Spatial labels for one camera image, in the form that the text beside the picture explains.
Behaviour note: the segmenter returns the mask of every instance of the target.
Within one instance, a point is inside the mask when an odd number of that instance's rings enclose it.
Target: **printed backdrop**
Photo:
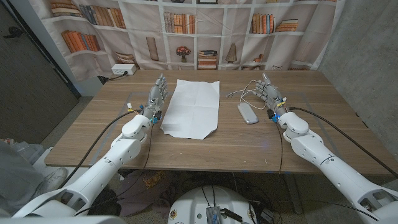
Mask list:
[[[29,0],[77,80],[140,69],[316,70],[345,0]]]

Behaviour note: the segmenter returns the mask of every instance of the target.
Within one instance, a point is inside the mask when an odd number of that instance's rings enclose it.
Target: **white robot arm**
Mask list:
[[[139,154],[141,144],[147,139],[146,131],[161,118],[160,109],[167,95],[167,82],[161,74],[150,90],[142,115],[136,115],[123,126],[122,133],[112,142],[111,149],[104,157],[74,183],[38,196],[21,208],[13,218],[72,217],[91,207],[118,169]]]
[[[307,122],[286,108],[285,99],[265,73],[263,78],[257,84],[257,96],[266,100],[269,117],[286,129],[284,139],[292,144],[294,152],[317,166],[353,207],[368,214],[358,212],[364,223],[398,218],[398,192],[368,181],[335,156],[324,146],[322,138],[308,128]]]

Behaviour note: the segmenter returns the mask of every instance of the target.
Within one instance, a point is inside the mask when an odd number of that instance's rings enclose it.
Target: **flowers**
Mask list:
[[[177,47],[175,53],[179,56],[186,56],[191,53],[191,50],[186,46]]]

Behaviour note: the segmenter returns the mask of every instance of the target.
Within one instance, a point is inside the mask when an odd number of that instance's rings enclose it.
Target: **white cable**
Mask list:
[[[253,90],[246,90],[246,91],[248,91],[247,93],[253,92],[254,94],[256,94],[257,92],[255,92],[254,90],[256,90],[256,89],[253,89]],[[234,93],[237,93],[237,92],[240,92],[240,91],[243,91],[243,90],[234,91],[234,92],[232,92],[232,93],[226,95],[225,98],[229,98],[231,95],[234,95]]]
[[[248,86],[249,86],[252,82],[258,83],[258,81],[251,80],[251,81],[249,82],[249,84],[247,84],[247,85],[244,87],[243,92],[242,92],[242,95],[241,95],[240,102],[242,103],[242,100],[243,100],[243,101],[245,101],[248,105],[252,106],[253,108],[259,109],[259,110],[263,110],[263,109],[267,106],[267,103],[266,103],[266,102],[264,103],[264,106],[263,106],[262,108],[258,108],[257,106],[252,105],[251,103],[249,103],[247,100],[245,100],[245,99],[243,98],[243,97],[247,94],[247,93],[244,93],[244,92],[245,92],[245,91],[248,91],[248,90],[246,90],[246,89],[248,88]]]

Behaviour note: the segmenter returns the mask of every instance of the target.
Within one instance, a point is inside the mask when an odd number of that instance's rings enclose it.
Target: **wall outlet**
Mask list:
[[[115,64],[112,67],[112,72],[115,75],[123,75],[125,71],[127,71],[128,75],[133,75],[136,70],[137,67],[134,64]]]

